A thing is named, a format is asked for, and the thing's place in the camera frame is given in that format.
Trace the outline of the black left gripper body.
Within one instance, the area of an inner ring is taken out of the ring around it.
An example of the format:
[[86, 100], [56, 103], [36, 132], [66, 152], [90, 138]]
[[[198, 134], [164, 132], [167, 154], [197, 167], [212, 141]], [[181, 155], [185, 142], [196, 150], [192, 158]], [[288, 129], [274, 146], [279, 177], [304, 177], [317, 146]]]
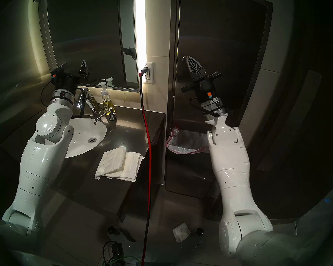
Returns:
[[72, 75], [64, 71], [63, 68], [56, 68], [51, 71], [51, 84], [55, 90], [76, 90], [81, 85], [82, 79], [88, 80], [89, 75], [81, 75], [80, 70], [78, 76]]

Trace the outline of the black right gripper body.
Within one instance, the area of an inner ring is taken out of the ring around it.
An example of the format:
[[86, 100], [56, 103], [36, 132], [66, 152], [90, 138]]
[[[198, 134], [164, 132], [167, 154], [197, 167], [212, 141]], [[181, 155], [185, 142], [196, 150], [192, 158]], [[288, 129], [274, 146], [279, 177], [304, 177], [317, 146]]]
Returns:
[[221, 71], [207, 75], [206, 78], [200, 78], [199, 82], [193, 82], [181, 88], [182, 93], [190, 90], [194, 91], [196, 99], [199, 103], [205, 103], [217, 97], [217, 91], [213, 81], [222, 76]]

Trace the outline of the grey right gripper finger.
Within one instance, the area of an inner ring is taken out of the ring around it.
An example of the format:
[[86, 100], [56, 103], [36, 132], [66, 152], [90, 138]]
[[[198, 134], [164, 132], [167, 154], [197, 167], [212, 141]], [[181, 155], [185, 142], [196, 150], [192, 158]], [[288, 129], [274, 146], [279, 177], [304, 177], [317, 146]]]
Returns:
[[194, 58], [186, 56], [186, 64], [191, 78], [206, 78], [207, 73], [205, 68]]
[[193, 82], [200, 81], [200, 64], [197, 60], [186, 60], [187, 67]]

